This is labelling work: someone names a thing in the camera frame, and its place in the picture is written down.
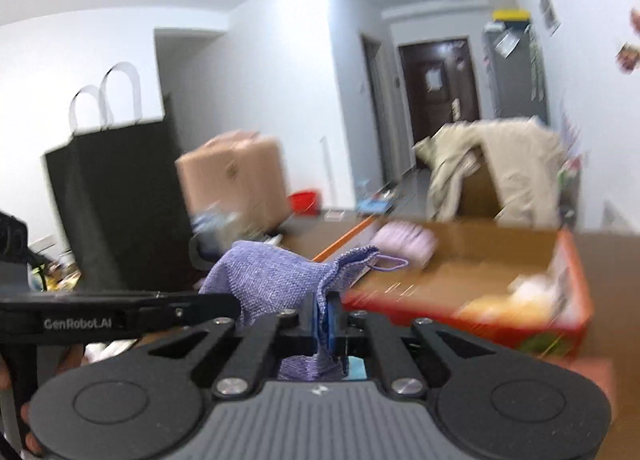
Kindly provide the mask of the red plastic basin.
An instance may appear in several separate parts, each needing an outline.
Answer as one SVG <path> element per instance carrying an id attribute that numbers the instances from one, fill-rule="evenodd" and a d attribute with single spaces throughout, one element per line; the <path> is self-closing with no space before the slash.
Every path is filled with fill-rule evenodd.
<path id="1" fill-rule="evenodd" d="M 296 215 L 316 217 L 321 211 L 321 194 L 315 189 L 296 191 L 288 196 L 288 202 Z"/>

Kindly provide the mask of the dark brown door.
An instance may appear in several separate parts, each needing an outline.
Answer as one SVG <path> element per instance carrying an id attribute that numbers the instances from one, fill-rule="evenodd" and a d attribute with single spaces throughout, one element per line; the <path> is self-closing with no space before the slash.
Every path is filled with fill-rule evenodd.
<path id="1" fill-rule="evenodd" d="M 445 124 L 480 120 L 480 99 L 467 38 L 399 46 L 413 142 Z"/>

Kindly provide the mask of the black paper shopping bag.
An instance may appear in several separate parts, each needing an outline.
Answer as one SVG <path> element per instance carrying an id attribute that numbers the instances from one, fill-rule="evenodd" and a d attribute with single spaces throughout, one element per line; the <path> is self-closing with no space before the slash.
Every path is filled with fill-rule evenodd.
<path id="1" fill-rule="evenodd" d="M 76 132 L 44 156 L 65 237 L 80 270 L 80 292 L 192 290 L 192 226 L 175 166 L 168 125 L 142 119 L 136 67 L 134 123 L 113 127 L 106 87 L 96 90 L 100 128 Z"/>

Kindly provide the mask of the dried pink rose bouquet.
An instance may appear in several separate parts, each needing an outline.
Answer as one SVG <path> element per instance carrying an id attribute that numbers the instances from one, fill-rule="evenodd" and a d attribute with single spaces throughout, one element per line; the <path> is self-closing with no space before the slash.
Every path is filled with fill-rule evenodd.
<path id="1" fill-rule="evenodd" d="M 630 11 L 630 24 L 634 34 L 640 36 L 640 12 L 638 9 Z M 632 74 L 639 69 L 640 48 L 639 44 L 624 43 L 616 54 L 616 63 L 621 72 Z"/>

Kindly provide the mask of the red cardboard box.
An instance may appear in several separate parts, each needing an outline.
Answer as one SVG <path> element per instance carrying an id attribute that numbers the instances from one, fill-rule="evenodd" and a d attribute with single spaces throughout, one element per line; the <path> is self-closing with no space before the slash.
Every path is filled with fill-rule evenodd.
<path id="1" fill-rule="evenodd" d="M 538 356 L 576 355 L 594 307 L 570 232 L 481 220 L 423 226 L 437 238 L 427 267 L 363 274 L 343 297 L 349 310 L 383 313 L 398 325 L 427 317 Z M 482 295 L 505 295 L 520 275 L 540 274 L 557 281 L 565 295 L 561 312 L 547 326 L 518 328 L 454 316 Z"/>

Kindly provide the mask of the brown wooden chair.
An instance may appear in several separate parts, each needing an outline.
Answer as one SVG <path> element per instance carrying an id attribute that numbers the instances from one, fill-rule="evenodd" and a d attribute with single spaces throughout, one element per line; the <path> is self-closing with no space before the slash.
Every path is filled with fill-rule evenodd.
<path id="1" fill-rule="evenodd" d="M 480 147 L 470 151 L 474 165 L 461 183 L 457 217 L 460 219 L 493 220 L 501 211 L 494 180 Z"/>

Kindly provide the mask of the grey refrigerator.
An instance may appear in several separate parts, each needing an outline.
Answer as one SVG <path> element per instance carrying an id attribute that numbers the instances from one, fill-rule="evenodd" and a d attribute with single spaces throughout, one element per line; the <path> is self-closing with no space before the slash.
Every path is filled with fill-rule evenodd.
<path id="1" fill-rule="evenodd" d="M 489 22 L 483 46 L 495 117 L 549 123 L 544 59 L 532 24 Z"/>

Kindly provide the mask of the yellow white plush toy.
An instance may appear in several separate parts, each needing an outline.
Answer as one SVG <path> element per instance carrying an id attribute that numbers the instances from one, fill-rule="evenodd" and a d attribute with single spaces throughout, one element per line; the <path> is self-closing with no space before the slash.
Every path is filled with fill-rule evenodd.
<path id="1" fill-rule="evenodd" d="M 547 275 L 520 275 L 505 295 L 482 295 L 465 303 L 454 316 L 465 321 L 518 328 L 547 326 L 565 302 L 560 284 Z"/>

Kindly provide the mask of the fluffy lilac headband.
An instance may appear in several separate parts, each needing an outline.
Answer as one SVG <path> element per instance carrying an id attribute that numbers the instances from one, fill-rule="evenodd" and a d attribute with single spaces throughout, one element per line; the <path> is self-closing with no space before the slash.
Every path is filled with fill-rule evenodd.
<path id="1" fill-rule="evenodd" d="M 370 245 L 382 254 L 408 261 L 416 269 L 425 269 L 436 251 L 437 238 L 424 226 L 391 221 L 375 233 Z"/>

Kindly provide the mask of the wall picture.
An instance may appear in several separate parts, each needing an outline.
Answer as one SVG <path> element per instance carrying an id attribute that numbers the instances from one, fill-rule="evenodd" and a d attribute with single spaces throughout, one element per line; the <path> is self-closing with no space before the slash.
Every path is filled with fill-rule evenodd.
<path id="1" fill-rule="evenodd" d="M 542 20 L 544 21 L 544 27 L 550 35 L 553 35 L 555 31 L 558 30 L 561 23 L 556 15 L 552 0 L 539 0 L 539 9 Z"/>

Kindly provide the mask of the yellow box on refrigerator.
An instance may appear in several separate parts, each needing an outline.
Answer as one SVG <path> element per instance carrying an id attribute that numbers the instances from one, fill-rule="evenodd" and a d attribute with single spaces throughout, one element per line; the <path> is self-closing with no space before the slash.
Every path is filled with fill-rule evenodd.
<path id="1" fill-rule="evenodd" d="M 530 13 L 520 9 L 502 9 L 491 13 L 494 22 L 529 22 Z"/>

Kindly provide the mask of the beige jacket on chair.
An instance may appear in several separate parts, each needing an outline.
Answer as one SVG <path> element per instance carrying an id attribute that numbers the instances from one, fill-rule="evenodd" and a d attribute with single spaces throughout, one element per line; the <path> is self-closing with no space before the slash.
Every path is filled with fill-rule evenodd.
<path id="1" fill-rule="evenodd" d="M 486 162 L 498 200 L 501 225 L 560 226 L 558 174 L 565 157 L 558 133 L 538 118 L 460 121 L 413 146 L 431 169 L 427 216 L 447 222 L 457 216 L 462 181 Z M 472 155 L 480 151 L 480 158 Z"/>

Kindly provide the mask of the brown cardboard box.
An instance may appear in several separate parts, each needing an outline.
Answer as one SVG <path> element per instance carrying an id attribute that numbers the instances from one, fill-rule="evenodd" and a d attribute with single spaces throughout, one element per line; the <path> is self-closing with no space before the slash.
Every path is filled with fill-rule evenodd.
<path id="1" fill-rule="evenodd" d="M 217 135 L 176 161 L 192 215 L 217 207 L 239 214 L 251 229 L 269 232 L 292 214 L 279 140 L 255 131 Z"/>

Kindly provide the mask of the purple knitted cloth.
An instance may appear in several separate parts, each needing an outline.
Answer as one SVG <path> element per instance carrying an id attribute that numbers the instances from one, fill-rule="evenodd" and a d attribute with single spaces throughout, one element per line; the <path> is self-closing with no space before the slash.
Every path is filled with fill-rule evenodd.
<path id="1" fill-rule="evenodd" d="M 240 302 L 239 323 L 243 327 L 262 315 L 298 309 L 312 293 L 319 314 L 318 352 L 286 358 L 279 378 L 335 381 L 346 378 L 349 365 L 328 351 L 326 295 L 347 291 L 368 269 L 391 272 L 408 265 L 408 260 L 384 254 L 374 246 L 354 248 L 332 261 L 317 263 L 269 243 L 241 240 L 213 266 L 198 292 L 233 295 Z"/>

